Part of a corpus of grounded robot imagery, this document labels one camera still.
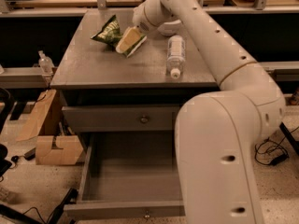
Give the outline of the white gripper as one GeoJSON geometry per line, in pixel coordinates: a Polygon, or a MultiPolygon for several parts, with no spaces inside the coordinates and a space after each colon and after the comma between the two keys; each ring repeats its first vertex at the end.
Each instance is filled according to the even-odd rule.
{"type": "Polygon", "coordinates": [[[135,27],[125,30],[116,51],[120,54],[133,54],[144,42],[142,33],[150,33],[173,19],[174,16],[164,7],[161,0],[146,0],[134,8],[132,21],[135,27]]]}

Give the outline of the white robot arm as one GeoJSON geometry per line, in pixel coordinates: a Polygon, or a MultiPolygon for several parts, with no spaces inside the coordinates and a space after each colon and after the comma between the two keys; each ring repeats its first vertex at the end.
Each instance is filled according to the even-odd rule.
{"type": "Polygon", "coordinates": [[[187,224],[264,224],[250,152],[278,129],[285,111],[276,82],[198,0],[147,0],[133,23],[149,32],[181,20],[218,91],[178,112],[175,149],[187,224]]]}

